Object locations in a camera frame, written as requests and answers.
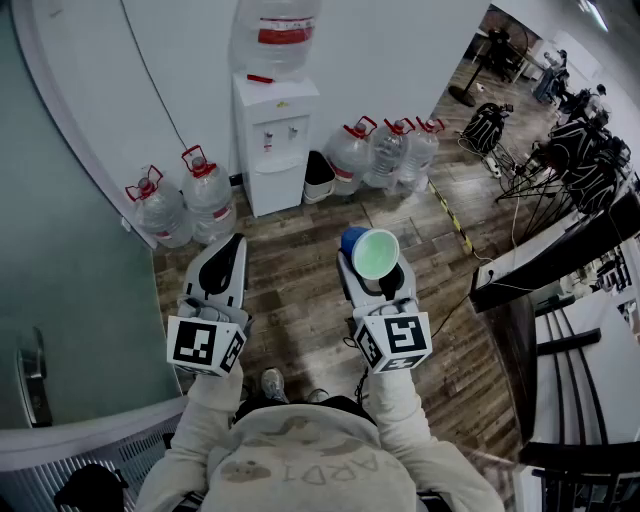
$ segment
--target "wooden floor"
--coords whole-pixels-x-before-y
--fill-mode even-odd
[[[474,69],[463,61],[452,83],[464,85]],[[555,121],[552,108],[533,99],[525,81],[503,84],[487,72],[478,81],[486,88],[479,93],[474,86],[478,105],[514,105],[503,144],[516,158],[524,158],[535,139],[546,138]],[[516,204],[496,204],[499,182],[477,156],[458,146],[454,131],[463,129],[474,111],[445,91],[432,117],[442,119],[447,130],[441,134],[430,176],[480,254],[493,258],[511,249]],[[425,112],[401,115],[428,117]],[[343,121],[349,120],[337,120],[336,126]],[[335,260],[339,237],[348,226],[385,228],[398,237],[416,273],[420,306],[429,313],[432,332],[469,292],[471,275],[480,264],[430,193],[386,197],[380,191],[361,190],[347,201],[333,197],[259,219],[251,215],[242,192],[236,193],[236,205],[237,230],[249,241],[245,309],[256,319],[242,365],[245,375],[253,378],[270,366],[280,368],[290,398],[301,398],[317,387],[353,396],[364,370],[359,353],[342,342],[349,334],[345,319],[352,310]],[[529,214],[529,207],[521,204],[516,234]],[[157,253],[156,280],[165,317],[175,313],[184,272],[200,250],[191,244]],[[414,372],[432,433],[474,451],[473,460],[480,466],[482,454],[515,460],[520,437],[507,380],[491,335],[468,300],[434,338],[433,348],[433,355]],[[506,479],[497,478],[494,484],[505,500],[511,500]]]

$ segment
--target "sneaker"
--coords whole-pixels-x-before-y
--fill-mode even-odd
[[[264,395],[271,400],[278,400],[289,403],[287,395],[284,394],[284,377],[277,368],[269,368],[262,372],[262,378],[260,379],[262,384],[262,391]]]
[[[314,389],[311,393],[309,393],[309,396],[307,397],[307,403],[319,404],[320,402],[324,402],[329,398],[329,393],[327,393],[324,389]]]

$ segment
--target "person's left arm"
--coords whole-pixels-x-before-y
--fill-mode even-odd
[[[136,512],[169,512],[189,492],[206,493],[209,453],[230,448],[229,421],[240,403],[242,377],[239,363],[226,379],[196,377],[171,449],[147,475]]]

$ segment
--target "water bottle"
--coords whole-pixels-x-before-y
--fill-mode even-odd
[[[438,152],[438,132],[444,130],[444,124],[440,119],[436,119],[440,123],[441,128],[436,129],[434,121],[429,119],[423,123],[419,117],[416,117],[419,128],[407,134],[409,140],[409,149],[398,169],[398,181],[405,187],[413,190],[426,176],[433,158]]]
[[[240,0],[231,32],[234,71],[290,78],[306,60],[320,0]]]
[[[362,120],[368,121],[372,128],[367,133],[367,126]],[[371,169],[373,157],[367,137],[378,127],[367,116],[352,128],[346,124],[329,140],[325,155],[329,165],[336,173],[334,194],[350,196],[360,186],[363,176]]]
[[[393,184],[393,172],[400,165],[409,147],[407,133],[416,127],[409,119],[404,119],[411,128],[405,131],[404,123],[391,124],[387,119],[373,134],[373,167],[364,175],[367,185],[374,188],[389,188]]]
[[[185,151],[182,159],[189,169],[182,193],[193,220],[193,239],[208,245],[231,234],[236,225],[229,175],[221,165],[208,162],[200,146]]]
[[[165,247],[182,247],[191,240],[193,228],[182,195],[162,178],[152,165],[137,187],[127,187],[125,191],[134,203],[140,201],[135,219],[142,229]]]

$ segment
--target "yellow and black tape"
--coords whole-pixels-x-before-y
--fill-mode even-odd
[[[460,222],[458,221],[454,213],[451,211],[451,208],[449,208],[449,205],[447,204],[447,200],[444,197],[442,197],[442,194],[440,194],[440,192],[435,187],[435,185],[431,182],[431,180],[429,180],[429,188],[431,189],[431,192],[433,192],[433,194],[438,198],[438,201],[440,201],[440,206],[442,206],[442,209],[445,212],[447,212],[447,215],[449,215],[449,217],[451,217],[451,220],[453,221],[453,225],[456,227],[456,229],[458,230],[462,238],[464,238],[464,243],[467,245],[467,247],[472,252],[472,254],[475,254],[476,250],[473,248],[471,239],[465,233],[464,229],[462,229]]]

